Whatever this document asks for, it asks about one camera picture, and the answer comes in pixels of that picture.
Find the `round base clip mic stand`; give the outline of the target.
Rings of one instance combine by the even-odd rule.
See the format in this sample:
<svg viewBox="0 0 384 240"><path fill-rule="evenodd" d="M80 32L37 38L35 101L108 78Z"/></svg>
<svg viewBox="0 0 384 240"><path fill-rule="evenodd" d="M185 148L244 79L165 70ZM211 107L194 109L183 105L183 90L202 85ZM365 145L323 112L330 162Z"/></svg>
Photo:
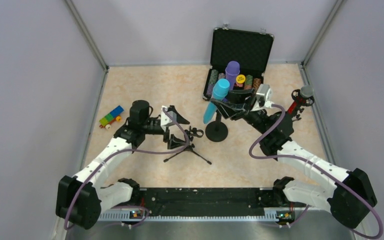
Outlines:
<svg viewBox="0 0 384 240"><path fill-rule="evenodd" d="M228 134L228 127L222 122L222 115L217 111L216 118L205 128L205 136L212 142L219 143L224 141Z"/></svg>

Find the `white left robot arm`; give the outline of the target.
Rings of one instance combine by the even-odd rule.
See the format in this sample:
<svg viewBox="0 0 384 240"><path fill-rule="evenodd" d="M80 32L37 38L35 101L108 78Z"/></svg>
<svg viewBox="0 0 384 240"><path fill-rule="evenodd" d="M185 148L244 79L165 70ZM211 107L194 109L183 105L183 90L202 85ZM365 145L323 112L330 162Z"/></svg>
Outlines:
<svg viewBox="0 0 384 240"><path fill-rule="evenodd" d="M161 113L152 117L152 107L146 100L136 100L129 109L129 117L114 133L103 151L86 167L73 176L63 176L57 187L55 214L64 220L63 228L74 226L90 229L100 214L131 200L139 185L132 179L122 178L110 186L103 184L111 173L133 153L153 154L153 151L139 149L147 135L162 135L167 143L166 155L183 150L189 137L182 130L184 140L175 142L170 127L181 128L190 122L178 113L174 105L162 106Z"/></svg>

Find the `shock mount tripod mic stand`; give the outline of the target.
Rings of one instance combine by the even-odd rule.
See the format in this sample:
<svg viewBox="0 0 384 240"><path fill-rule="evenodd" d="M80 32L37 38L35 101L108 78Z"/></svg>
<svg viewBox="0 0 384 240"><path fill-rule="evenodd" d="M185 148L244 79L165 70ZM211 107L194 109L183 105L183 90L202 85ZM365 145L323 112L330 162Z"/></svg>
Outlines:
<svg viewBox="0 0 384 240"><path fill-rule="evenodd" d="M305 107L311 107L314 102L314 93L313 91L304 91L303 89L295 89L291 93L293 99L292 104L287 109L286 113L291 117L292 121L301 120L301 114L305 110Z"/></svg>

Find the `purple toy microphone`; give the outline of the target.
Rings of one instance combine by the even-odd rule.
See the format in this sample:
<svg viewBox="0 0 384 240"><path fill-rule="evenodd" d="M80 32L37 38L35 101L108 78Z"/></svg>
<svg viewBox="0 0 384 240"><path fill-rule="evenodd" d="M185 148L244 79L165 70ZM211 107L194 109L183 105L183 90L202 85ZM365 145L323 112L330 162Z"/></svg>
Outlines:
<svg viewBox="0 0 384 240"><path fill-rule="evenodd" d="M240 64L237 61L230 61L225 68L225 78L230 83L230 90L233 90L236 78L240 74Z"/></svg>

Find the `small tripod mic stand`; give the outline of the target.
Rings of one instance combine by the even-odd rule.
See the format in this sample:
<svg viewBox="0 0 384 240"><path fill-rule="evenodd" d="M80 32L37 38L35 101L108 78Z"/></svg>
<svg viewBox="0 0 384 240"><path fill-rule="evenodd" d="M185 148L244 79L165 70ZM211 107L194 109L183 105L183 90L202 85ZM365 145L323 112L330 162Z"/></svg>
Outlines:
<svg viewBox="0 0 384 240"><path fill-rule="evenodd" d="M180 150L179 152L177 152L176 154L166 158L163 160L164 163L168 162L170 159L176 157L177 155L183 153L183 152L191 152L193 154L195 154L196 156L200 157L201 159L203 159L207 164L209 165L212 165L212 162L207 160L206 158L204 158L203 156L201 156L200 154L198 154L194 148L195 148L195 145L192 143L192 141L194 140L194 138L202 138L204 136L204 131L202 129L198 129L196 127L191 127L189 126L189 129L186 129L185 130L185 133L187 135L187 137L189 138L189 143L188 145L184 145L182 147L184 147L182 150Z"/></svg>

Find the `red glitter microphone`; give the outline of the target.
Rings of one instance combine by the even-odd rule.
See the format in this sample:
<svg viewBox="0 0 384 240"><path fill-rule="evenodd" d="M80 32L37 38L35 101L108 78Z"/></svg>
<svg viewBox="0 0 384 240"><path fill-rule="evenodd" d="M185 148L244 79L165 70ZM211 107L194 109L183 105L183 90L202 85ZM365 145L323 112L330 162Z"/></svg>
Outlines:
<svg viewBox="0 0 384 240"><path fill-rule="evenodd" d="M304 107L311 107L314 102L314 89L310 85L304 85L300 89L295 89L291 93L292 104L287 110L291 116L297 116L304 111Z"/></svg>

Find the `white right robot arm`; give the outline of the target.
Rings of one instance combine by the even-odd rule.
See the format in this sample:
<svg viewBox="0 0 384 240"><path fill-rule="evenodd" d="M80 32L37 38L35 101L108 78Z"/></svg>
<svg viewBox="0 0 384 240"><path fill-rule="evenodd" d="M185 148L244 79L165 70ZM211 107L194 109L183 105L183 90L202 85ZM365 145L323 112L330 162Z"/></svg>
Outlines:
<svg viewBox="0 0 384 240"><path fill-rule="evenodd" d="M267 94L232 90L225 98L210 101L225 119L244 120L260 133L248 149L251 158L274 159L314 181L309 184L292 177L279 179L273 188L282 200L324 210L349 229L355 229L368 214L380 219L368 175L359 168L349 170L332 164L300 146L291 137L291 117Z"/></svg>

